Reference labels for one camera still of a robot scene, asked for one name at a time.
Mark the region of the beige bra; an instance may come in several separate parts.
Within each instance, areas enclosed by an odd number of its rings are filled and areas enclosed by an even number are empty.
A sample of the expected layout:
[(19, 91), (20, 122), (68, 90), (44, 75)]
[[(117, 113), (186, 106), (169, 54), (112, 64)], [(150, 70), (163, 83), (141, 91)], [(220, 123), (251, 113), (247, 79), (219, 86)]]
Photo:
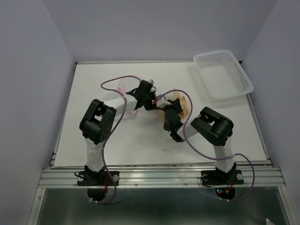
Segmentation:
[(162, 98), (166, 99), (166, 100), (175, 100), (175, 99), (179, 99), (180, 100), (180, 105), (181, 108), (183, 110), (183, 112), (179, 113), (179, 117), (181, 122), (185, 122), (185, 120), (187, 119), (187, 117), (190, 114), (190, 103), (189, 101), (186, 99), (186, 97), (179, 91), (172, 91), (166, 95), (164, 95)]

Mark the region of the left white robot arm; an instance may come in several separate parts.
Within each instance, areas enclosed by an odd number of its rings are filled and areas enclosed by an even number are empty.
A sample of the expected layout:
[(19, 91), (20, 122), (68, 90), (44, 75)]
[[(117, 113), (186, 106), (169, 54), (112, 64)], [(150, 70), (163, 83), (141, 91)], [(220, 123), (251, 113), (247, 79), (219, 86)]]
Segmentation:
[(83, 116), (79, 129), (85, 138), (87, 149), (87, 162), (84, 171), (88, 179), (95, 185), (104, 181), (103, 151), (105, 144), (114, 131), (113, 125), (118, 125), (124, 114), (135, 111), (141, 107), (149, 106), (156, 99), (154, 82), (142, 80), (139, 86), (126, 93), (117, 91), (119, 95), (112, 100), (92, 100), (85, 115)]

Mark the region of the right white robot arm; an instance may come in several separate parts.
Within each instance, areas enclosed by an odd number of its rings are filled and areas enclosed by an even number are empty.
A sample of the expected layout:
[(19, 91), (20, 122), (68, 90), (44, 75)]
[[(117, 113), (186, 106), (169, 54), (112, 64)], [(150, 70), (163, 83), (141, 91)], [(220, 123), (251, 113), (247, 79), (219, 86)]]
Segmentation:
[(200, 134), (213, 145), (216, 165), (216, 179), (226, 183), (233, 177), (232, 171), (236, 168), (231, 148), (233, 135), (233, 122), (227, 117), (204, 107), (200, 114), (188, 120), (187, 124), (181, 122), (179, 113), (183, 112), (180, 101), (168, 100), (162, 108), (164, 115), (164, 130), (170, 132), (170, 137), (178, 142), (187, 141), (190, 137)]

